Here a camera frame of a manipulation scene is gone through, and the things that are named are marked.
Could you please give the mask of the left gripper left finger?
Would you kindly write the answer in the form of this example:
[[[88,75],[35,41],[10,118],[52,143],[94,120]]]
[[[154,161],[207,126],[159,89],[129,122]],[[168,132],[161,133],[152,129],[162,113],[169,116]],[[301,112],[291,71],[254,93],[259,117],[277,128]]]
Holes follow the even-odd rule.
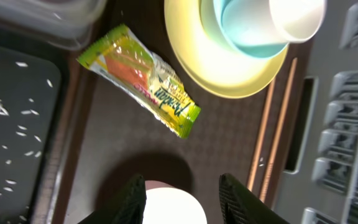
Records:
[[[146,200],[145,179],[137,174],[106,205],[78,224],[142,224]]]

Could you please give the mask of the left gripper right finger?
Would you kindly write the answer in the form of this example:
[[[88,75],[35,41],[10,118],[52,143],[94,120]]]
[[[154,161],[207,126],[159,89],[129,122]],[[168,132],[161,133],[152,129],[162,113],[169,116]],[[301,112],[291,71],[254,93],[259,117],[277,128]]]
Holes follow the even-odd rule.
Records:
[[[219,202],[224,224],[289,224],[228,173],[219,177]]]

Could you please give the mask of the white bowl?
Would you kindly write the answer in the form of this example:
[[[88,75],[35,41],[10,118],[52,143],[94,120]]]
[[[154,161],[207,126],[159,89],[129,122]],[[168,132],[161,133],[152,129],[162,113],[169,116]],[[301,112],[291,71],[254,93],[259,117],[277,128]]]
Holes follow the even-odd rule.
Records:
[[[146,180],[143,224],[207,224],[199,201],[190,193],[156,180]]]

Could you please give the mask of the green orange snack wrapper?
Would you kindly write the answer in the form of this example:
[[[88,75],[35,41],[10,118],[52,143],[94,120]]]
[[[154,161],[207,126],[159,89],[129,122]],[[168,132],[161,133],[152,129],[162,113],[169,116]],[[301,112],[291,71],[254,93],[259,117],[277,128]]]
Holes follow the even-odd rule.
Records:
[[[121,24],[90,45],[77,61],[115,84],[185,139],[201,108],[174,69]]]

